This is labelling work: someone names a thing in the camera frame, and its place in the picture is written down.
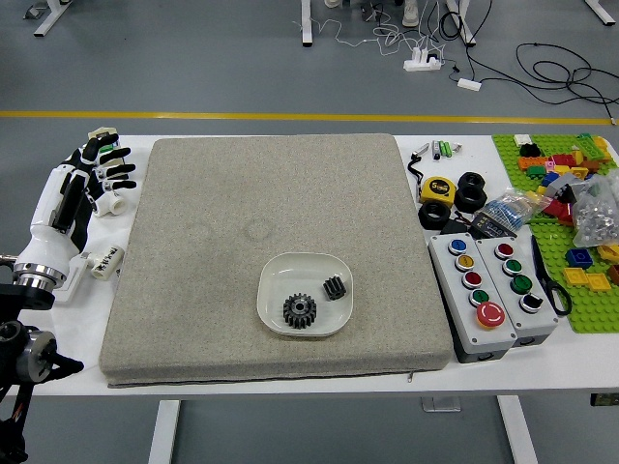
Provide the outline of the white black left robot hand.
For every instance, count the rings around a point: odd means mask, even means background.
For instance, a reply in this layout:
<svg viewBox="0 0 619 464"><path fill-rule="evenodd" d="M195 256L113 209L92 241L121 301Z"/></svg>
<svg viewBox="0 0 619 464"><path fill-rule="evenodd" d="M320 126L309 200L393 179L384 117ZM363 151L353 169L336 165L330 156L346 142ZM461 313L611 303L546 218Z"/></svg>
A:
<svg viewBox="0 0 619 464"><path fill-rule="evenodd" d="M128 204L118 192L133 189L135 165L112 128L89 134L85 145L53 168L44 185L31 225L31 239L13 270L20 308L49 309L53 290L70 272L70 261L84 250L91 216L124 213Z"/></svg>

